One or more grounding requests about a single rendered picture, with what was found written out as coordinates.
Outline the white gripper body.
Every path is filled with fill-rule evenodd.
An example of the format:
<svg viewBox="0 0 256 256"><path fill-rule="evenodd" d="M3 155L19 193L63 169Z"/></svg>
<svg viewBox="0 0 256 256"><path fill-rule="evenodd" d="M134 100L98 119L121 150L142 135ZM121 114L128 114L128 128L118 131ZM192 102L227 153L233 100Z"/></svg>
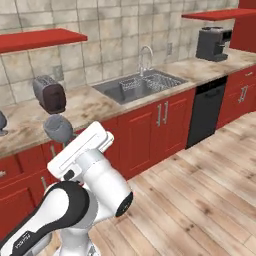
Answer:
<svg viewBox="0 0 256 256"><path fill-rule="evenodd" d="M75 180L82 173L76 158L91 149L104 153L113 141L113 134L106 131L98 121L94 121L47 164L47 169L59 180L63 180L66 173L72 170L72 179Z"/></svg>

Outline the red cupboard door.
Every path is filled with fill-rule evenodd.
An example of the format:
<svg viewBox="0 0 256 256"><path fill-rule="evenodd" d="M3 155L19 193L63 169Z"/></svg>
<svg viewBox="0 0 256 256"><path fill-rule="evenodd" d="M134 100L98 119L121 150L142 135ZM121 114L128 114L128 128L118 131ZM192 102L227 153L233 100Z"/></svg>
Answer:
<svg viewBox="0 0 256 256"><path fill-rule="evenodd" d="M47 170L41 170L33 176L32 195L35 205L38 205L44 195L44 188L41 182L41 176L45 178L47 187L57 182L57 179Z"/></svg>
<svg viewBox="0 0 256 256"><path fill-rule="evenodd" d="M0 240L34 210L34 201L27 188L0 196Z"/></svg>
<svg viewBox="0 0 256 256"><path fill-rule="evenodd" d="M163 122L162 151L167 158L185 148L189 124L192 114L195 90L171 96L169 102L167 124Z"/></svg>
<svg viewBox="0 0 256 256"><path fill-rule="evenodd" d="M121 164L130 179L153 165L156 158L157 106L152 103L118 118Z"/></svg>
<svg viewBox="0 0 256 256"><path fill-rule="evenodd" d="M118 119L116 117L104 120L101 125L106 131L109 131L114 136L113 144L104 152L104 156L109 160L111 165L127 179L127 172L123 168L120 159L120 137L118 128Z"/></svg>
<svg viewBox="0 0 256 256"><path fill-rule="evenodd" d="M49 142L44 143L42 145L42 150L43 150L43 155L44 155L44 159L45 159L46 163L48 163L49 161L51 161L53 159L52 158L52 153L50 151L50 144L54 145L56 155L58 153L60 153L63 149L63 145L61 143L58 143L58 142L55 142L55 141L49 141Z"/></svg>

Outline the red drawer front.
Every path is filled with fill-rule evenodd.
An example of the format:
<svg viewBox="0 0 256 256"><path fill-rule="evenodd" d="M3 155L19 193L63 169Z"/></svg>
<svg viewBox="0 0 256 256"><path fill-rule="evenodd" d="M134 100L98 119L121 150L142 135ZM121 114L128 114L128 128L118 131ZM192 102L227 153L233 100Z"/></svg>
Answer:
<svg viewBox="0 0 256 256"><path fill-rule="evenodd" d="M0 177L0 184L7 182L22 173L21 167L15 155L0 159L0 171L6 171L6 176Z"/></svg>
<svg viewBox="0 0 256 256"><path fill-rule="evenodd" d="M32 147L17 154L22 171L32 174L45 168L45 160L41 146Z"/></svg>

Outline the steel sink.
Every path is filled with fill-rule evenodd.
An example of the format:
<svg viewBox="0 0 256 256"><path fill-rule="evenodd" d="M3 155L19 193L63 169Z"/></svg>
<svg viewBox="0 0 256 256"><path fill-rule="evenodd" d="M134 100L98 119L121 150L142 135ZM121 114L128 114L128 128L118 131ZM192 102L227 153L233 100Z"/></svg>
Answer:
<svg viewBox="0 0 256 256"><path fill-rule="evenodd" d="M171 89L186 83L186 80L158 70L145 71L95 85L94 89L120 105Z"/></svg>

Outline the silver tap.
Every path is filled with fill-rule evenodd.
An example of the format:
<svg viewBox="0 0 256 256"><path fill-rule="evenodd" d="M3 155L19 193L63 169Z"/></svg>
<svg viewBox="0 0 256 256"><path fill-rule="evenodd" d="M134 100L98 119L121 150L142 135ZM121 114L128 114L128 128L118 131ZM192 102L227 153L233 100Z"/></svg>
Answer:
<svg viewBox="0 0 256 256"><path fill-rule="evenodd" d="M146 49L150 53L150 62L149 62L148 67L145 67L144 64L143 64L144 63L143 62L143 51L146 50ZM139 75L140 75L140 77L143 77L145 71L152 70L152 62L153 62L153 50L152 50L152 48L148 45L142 46L142 48L140 50L140 53L139 53Z"/></svg>

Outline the black dishwasher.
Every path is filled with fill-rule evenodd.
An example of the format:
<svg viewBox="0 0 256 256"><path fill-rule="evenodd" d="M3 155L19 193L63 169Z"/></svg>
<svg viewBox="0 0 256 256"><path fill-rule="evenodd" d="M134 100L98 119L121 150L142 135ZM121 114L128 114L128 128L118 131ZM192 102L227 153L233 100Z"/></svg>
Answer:
<svg viewBox="0 0 256 256"><path fill-rule="evenodd" d="M226 82L224 76L196 88L186 149L215 133Z"/></svg>

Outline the red base cupboard run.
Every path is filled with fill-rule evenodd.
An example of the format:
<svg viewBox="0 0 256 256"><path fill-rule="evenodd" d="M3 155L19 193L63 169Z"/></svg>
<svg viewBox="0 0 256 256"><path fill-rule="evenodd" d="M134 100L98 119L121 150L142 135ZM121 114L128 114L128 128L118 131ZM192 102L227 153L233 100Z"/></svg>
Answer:
<svg viewBox="0 0 256 256"><path fill-rule="evenodd" d="M256 100L256 64L228 76L217 129L253 110Z"/></svg>

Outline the dark grey coffee machine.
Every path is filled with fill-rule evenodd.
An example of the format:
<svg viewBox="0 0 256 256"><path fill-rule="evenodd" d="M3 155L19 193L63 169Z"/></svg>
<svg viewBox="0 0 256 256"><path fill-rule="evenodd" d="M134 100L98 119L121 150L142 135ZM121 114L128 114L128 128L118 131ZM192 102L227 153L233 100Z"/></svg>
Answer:
<svg viewBox="0 0 256 256"><path fill-rule="evenodd" d="M231 40L232 30L210 26L199 30L196 57L213 62L224 61L228 55L223 52L225 43Z"/></svg>

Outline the red wall shelf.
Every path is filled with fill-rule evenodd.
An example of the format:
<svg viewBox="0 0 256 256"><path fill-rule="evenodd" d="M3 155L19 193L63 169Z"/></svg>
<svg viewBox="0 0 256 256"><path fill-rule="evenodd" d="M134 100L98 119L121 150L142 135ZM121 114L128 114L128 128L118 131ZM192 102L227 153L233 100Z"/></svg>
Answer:
<svg viewBox="0 0 256 256"><path fill-rule="evenodd" d="M87 40L87 35L63 28L3 34L0 35L0 54Z"/></svg>
<svg viewBox="0 0 256 256"><path fill-rule="evenodd" d="M208 20L208 21L221 21L235 18L243 18L256 16L256 9L225 9L225 10L216 10L216 11L207 11L199 13L189 13L183 14L183 18L188 19L198 19L198 20Z"/></svg>

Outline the red wall cupboard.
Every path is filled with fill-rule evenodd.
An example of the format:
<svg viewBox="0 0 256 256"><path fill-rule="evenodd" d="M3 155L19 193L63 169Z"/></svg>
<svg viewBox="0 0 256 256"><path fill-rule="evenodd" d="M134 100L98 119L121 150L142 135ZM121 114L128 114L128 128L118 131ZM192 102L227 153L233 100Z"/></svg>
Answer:
<svg viewBox="0 0 256 256"><path fill-rule="evenodd" d="M239 0L238 7L256 11L256 0ZM256 14L235 20L230 47L256 53Z"/></svg>

